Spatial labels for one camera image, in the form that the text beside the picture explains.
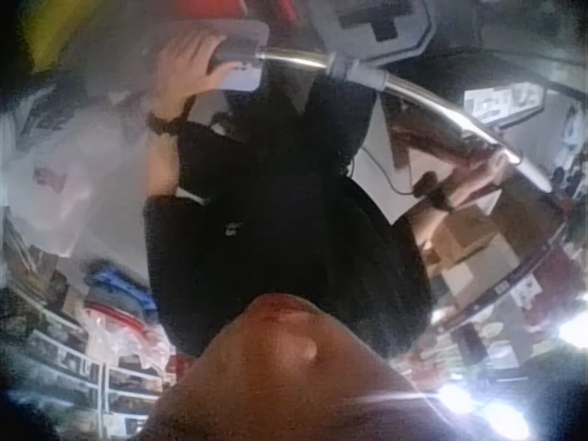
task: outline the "lips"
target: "lips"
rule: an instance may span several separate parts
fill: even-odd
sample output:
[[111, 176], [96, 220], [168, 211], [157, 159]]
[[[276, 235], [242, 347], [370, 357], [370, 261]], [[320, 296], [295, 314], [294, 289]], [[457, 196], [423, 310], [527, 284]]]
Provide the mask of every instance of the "lips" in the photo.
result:
[[316, 315], [320, 310], [309, 301], [289, 294], [263, 294], [256, 298], [247, 308], [247, 314], [284, 316], [296, 312]]

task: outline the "blue item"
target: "blue item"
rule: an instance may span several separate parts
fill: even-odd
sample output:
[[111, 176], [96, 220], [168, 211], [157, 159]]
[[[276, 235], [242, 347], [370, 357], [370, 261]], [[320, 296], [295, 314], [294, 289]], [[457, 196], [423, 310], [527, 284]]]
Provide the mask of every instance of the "blue item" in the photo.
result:
[[115, 290], [124, 291], [134, 297], [144, 310], [157, 310], [151, 291], [134, 280], [131, 280], [112, 264], [106, 264], [86, 276], [85, 283], [89, 287], [100, 287], [109, 292], [114, 292]]

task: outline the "bright light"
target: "bright light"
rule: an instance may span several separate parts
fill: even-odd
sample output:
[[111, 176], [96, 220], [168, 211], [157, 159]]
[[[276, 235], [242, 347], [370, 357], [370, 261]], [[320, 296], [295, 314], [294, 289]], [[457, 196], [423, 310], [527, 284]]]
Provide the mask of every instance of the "bright light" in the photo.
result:
[[469, 392], [456, 384], [442, 386], [437, 397], [453, 413], [470, 413], [474, 410]]
[[445, 311], [443, 310], [434, 310], [431, 314], [431, 324], [436, 324], [441, 319], [445, 317]]
[[525, 417], [507, 404], [491, 402], [482, 414], [491, 428], [505, 438], [520, 441], [529, 437]]
[[588, 348], [588, 311], [560, 326], [560, 339], [581, 349]]

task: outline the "black wristband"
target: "black wristband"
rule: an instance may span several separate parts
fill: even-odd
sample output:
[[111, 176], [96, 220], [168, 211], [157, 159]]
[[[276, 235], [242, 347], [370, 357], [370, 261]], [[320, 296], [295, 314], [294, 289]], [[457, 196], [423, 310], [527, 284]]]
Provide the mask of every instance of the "black wristband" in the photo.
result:
[[434, 208], [446, 211], [447, 213], [455, 211], [455, 207], [453, 207], [449, 202], [449, 199], [447, 199], [442, 186], [437, 187], [426, 196], [431, 201], [431, 205], [433, 205]]
[[157, 118], [152, 112], [149, 112], [149, 115], [147, 116], [147, 127], [157, 135], [168, 133], [175, 136], [179, 133], [184, 123], [185, 121], [181, 116], [169, 121]]
[[186, 124], [190, 109], [195, 101], [196, 96], [188, 98], [186, 103], [184, 103], [184, 109], [182, 110], [181, 115], [170, 120], [158, 118], [152, 112], [149, 112], [149, 115], [147, 115], [147, 127], [157, 135], [163, 135], [164, 133], [168, 133], [172, 136], [177, 135], [182, 129], [182, 126]]

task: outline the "hand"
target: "hand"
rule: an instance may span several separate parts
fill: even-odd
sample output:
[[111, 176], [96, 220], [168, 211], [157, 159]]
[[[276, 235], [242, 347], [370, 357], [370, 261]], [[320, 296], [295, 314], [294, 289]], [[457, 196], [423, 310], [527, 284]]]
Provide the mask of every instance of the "hand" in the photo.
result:
[[225, 37], [206, 30], [176, 37], [157, 57], [153, 112], [172, 119], [182, 112], [186, 99], [216, 89], [239, 62], [226, 62], [209, 73], [210, 57]]
[[472, 161], [468, 168], [455, 168], [447, 183], [453, 188], [459, 188], [460, 193], [467, 195], [488, 186], [507, 164], [506, 155], [502, 152], [481, 153]]

